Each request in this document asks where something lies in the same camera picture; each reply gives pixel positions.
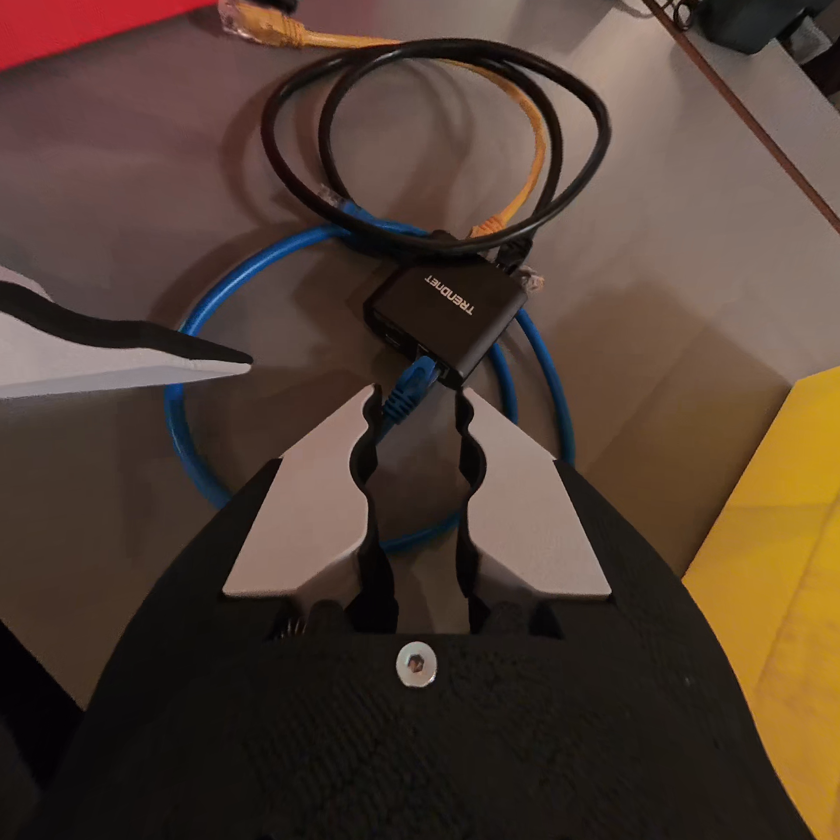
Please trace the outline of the dark grey tool case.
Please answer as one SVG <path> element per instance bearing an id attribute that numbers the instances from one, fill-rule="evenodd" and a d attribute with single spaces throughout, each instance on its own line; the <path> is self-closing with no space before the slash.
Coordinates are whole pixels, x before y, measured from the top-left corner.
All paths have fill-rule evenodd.
<path id="1" fill-rule="evenodd" d="M 705 1 L 695 22 L 712 43 L 750 56 L 773 40 L 792 35 L 806 16 L 820 14 L 831 1 Z"/>

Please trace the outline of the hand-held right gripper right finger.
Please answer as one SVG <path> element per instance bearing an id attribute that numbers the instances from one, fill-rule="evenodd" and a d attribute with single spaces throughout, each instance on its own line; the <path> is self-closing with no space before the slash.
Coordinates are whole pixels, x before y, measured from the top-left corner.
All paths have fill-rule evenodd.
<path id="1" fill-rule="evenodd" d="M 530 623 L 544 603 L 612 595 L 555 458 L 473 388 L 456 396 L 460 514 L 456 576 L 477 634 L 498 606 Z"/>

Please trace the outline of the red plastic bin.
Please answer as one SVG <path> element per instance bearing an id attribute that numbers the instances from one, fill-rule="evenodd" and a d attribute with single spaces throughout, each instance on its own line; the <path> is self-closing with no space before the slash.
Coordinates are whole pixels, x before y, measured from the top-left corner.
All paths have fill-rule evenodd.
<path id="1" fill-rule="evenodd" d="M 1 69 L 215 5 L 215 1 L 2 1 Z"/>

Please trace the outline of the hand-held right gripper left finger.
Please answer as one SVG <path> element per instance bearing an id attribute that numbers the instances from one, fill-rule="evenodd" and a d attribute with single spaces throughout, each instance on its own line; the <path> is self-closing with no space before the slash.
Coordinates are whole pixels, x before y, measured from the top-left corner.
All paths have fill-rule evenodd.
<path id="1" fill-rule="evenodd" d="M 283 453 L 226 597 L 287 598 L 302 615 L 336 602 L 362 632 L 396 630 L 394 575 L 366 488 L 381 427 L 382 389 L 367 385 Z"/>

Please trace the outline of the yellow plastic bin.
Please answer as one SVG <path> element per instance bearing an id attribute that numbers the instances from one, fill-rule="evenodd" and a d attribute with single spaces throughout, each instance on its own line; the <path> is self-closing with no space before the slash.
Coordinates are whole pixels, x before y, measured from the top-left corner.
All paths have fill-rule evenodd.
<path id="1" fill-rule="evenodd" d="M 816 838 L 839 838 L 839 369 L 793 385 L 683 582 Z"/>

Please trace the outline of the black ethernet splitter box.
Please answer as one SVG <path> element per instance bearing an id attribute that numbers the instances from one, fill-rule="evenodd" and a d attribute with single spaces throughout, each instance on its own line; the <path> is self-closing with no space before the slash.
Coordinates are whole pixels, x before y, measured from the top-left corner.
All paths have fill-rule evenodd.
<path id="1" fill-rule="evenodd" d="M 526 300 L 519 281 L 477 256 L 399 266 L 362 311 L 375 335 L 411 362 L 429 357 L 457 391 Z"/>

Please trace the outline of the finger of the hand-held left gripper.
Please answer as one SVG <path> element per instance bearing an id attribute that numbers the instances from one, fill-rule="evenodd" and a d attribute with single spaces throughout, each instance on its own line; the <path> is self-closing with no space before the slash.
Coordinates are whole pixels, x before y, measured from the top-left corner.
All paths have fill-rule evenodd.
<path id="1" fill-rule="evenodd" d="M 35 280 L 1 266 L 1 303 L 53 303 L 52 297 Z"/>
<path id="2" fill-rule="evenodd" d="M 93 318 L 1 284 L 3 399 L 200 382 L 252 365 L 247 353 L 152 322 Z"/>

